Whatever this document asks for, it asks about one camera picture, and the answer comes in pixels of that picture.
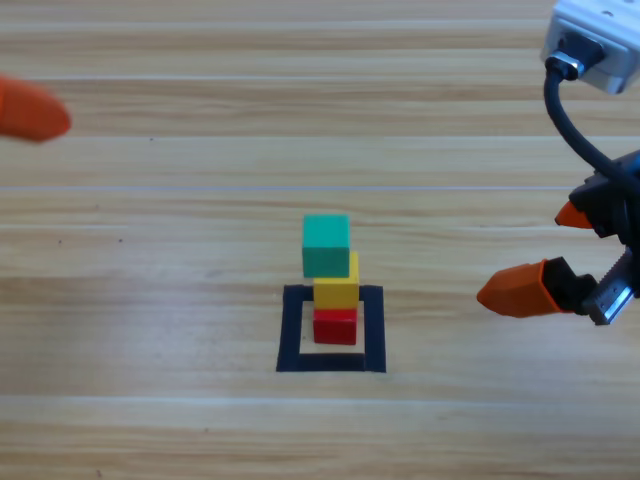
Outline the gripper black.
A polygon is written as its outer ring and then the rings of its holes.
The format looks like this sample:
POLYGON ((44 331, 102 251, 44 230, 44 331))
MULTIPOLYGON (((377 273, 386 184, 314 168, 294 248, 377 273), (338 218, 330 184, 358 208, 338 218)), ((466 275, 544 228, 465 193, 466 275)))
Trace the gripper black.
POLYGON ((599 281, 577 275, 563 257, 543 259, 496 272, 476 299, 502 316, 586 313, 596 325, 611 324, 639 296, 639 197, 596 173, 573 190, 554 221, 615 236, 625 251, 599 281))

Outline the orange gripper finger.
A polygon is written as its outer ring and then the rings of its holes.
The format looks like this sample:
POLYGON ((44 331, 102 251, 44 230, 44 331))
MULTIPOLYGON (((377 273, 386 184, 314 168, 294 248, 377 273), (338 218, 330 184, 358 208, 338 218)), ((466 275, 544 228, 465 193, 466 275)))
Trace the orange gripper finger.
POLYGON ((47 90, 21 79, 1 77, 1 136, 46 142, 66 134, 71 117, 47 90))

